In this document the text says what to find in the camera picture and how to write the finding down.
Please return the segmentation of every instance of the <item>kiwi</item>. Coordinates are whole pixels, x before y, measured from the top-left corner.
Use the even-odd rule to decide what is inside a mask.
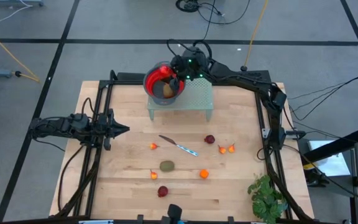
[[[160,163],[160,170],[162,172],[171,172],[175,169],[175,164],[172,161],[163,161]]]

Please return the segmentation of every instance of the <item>yellow cable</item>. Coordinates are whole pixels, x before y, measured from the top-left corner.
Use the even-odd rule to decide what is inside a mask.
[[[24,69],[26,69],[34,78],[32,78],[34,81],[36,82],[40,82],[40,78],[35,75],[33,72],[31,72],[31,70],[29,68],[27,68],[22,62],[20,62],[15,56],[13,56],[13,54],[0,42],[0,46],[19,64],[21,65]]]
[[[29,79],[31,79],[31,80],[34,80],[34,81],[36,81],[36,82],[39,82],[39,80],[37,80],[37,79],[35,79],[35,78],[33,78],[33,77],[29,76],[29,75],[24,75],[23,73],[20,73],[19,75],[20,75],[20,76],[23,76],[23,77],[26,77],[26,78],[29,78]]]
[[[260,24],[260,21],[262,20],[262,17],[264,16],[265,9],[266,9],[266,6],[267,6],[268,2],[269,2],[269,0],[265,0],[265,4],[264,4],[264,7],[262,9],[262,12],[260,12],[260,15],[259,15],[258,23],[256,23],[254,32],[252,33],[251,41],[249,42],[249,47],[248,47],[248,54],[247,54],[247,58],[246,58],[246,62],[244,63],[244,66],[247,66],[248,58],[249,58],[249,55],[251,54],[252,42],[254,41],[256,31],[258,30],[258,26]]]

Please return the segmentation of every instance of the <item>orange tomato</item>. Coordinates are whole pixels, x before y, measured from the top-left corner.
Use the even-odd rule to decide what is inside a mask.
[[[233,145],[229,146],[229,152],[233,153],[234,151],[235,151],[235,149],[234,149],[234,144],[233,144]]]
[[[209,175],[208,170],[203,169],[203,170],[200,171],[200,177],[201,178],[206,179],[208,177],[208,175]]]
[[[158,148],[158,145],[154,143],[150,144],[150,149],[156,149],[156,148]]]
[[[157,173],[156,173],[156,172],[153,172],[152,170],[150,170],[150,178],[151,178],[152,180],[157,179]]]
[[[221,154],[225,154],[225,153],[226,153],[226,149],[225,149],[224,147],[221,147],[221,146],[219,146],[219,145],[218,145],[218,147],[219,147],[219,152],[220,152]]]

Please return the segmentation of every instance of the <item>floor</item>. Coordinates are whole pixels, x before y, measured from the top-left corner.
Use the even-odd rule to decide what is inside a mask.
[[[33,116],[71,113],[83,80],[106,79],[111,69],[146,72],[171,59],[165,39],[190,43],[202,38],[208,26],[198,13],[176,9],[174,0],[44,1],[44,7],[25,9],[0,23],[1,41],[41,80],[0,78],[0,221],[43,218],[50,209],[63,153],[25,139]],[[227,21],[239,17],[246,4],[216,1]],[[250,0],[239,22],[211,24],[206,40],[212,43],[216,60],[239,69],[263,4]],[[0,18],[22,7],[10,6],[0,5]],[[209,11],[201,12],[209,16]],[[358,1],[270,1],[255,40],[249,70],[269,70],[272,80],[284,82],[289,97],[348,81],[358,76]],[[176,45],[173,49],[181,50]],[[23,71],[2,48],[0,68]],[[290,104],[297,107],[313,97]],[[299,115],[315,104],[300,109]],[[358,81],[339,90],[302,123],[338,136],[357,130]],[[318,133],[308,138],[326,139]],[[60,147],[67,142],[46,141]],[[350,218],[348,198],[321,189],[310,189],[310,194],[316,218],[326,222]]]

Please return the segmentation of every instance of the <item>white cable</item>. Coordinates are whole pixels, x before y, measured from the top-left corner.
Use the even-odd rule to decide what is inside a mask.
[[[13,12],[10,16],[7,16],[7,17],[5,17],[5,18],[3,18],[3,19],[0,19],[0,22],[4,21],[4,20],[6,20],[6,19],[9,19],[9,18],[10,18],[10,17],[12,17],[14,14],[16,14],[16,13],[20,12],[20,11],[21,11],[21,10],[23,10],[23,9],[27,9],[27,8],[32,7],[32,5],[28,5],[28,4],[24,3],[24,1],[23,1],[23,0],[20,0],[20,2],[21,2],[23,5],[25,5],[25,7],[23,7],[23,8],[21,8],[21,9],[16,10],[16,11],[15,11],[15,12]]]

